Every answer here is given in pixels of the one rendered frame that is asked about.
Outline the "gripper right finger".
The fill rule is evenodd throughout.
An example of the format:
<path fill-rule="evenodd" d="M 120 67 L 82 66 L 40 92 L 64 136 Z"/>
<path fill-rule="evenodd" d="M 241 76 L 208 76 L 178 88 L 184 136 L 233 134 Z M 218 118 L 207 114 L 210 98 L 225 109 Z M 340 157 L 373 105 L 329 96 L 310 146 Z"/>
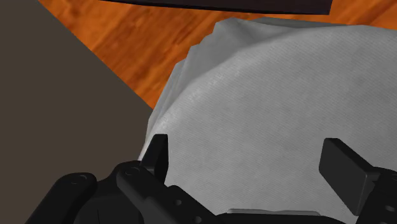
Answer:
<path fill-rule="evenodd" d="M 397 224 L 397 171 L 374 167 L 340 139 L 326 138 L 319 172 L 356 224 Z"/>

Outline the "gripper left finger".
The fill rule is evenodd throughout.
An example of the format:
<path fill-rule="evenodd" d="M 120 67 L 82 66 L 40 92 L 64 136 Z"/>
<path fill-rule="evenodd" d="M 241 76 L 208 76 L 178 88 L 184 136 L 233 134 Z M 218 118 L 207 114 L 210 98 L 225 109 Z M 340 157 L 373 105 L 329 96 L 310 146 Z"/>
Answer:
<path fill-rule="evenodd" d="M 165 186 L 168 152 L 167 135 L 156 134 L 140 161 L 122 163 L 115 169 L 117 188 L 139 211 L 144 224 L 223 224 L 180 187 Z M 87 172 L 62 176 L 25 224 L 73 224 L 97 186 L 96 177 Z"/>

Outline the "pale grey fabric bed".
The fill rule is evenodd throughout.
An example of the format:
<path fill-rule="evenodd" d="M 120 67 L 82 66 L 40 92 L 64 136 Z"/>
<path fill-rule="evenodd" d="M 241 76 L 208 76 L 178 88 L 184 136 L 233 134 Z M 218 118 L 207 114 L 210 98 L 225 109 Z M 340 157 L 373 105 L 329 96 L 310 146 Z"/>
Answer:
<path fill-rule="evenodd" d="M 146 137 L 167 134 L 166 184 L 215 214 L 356 218 L 320 175 L 327 137 L 397 171 L 397 30 L 229 18 L 178 62 Z"/>

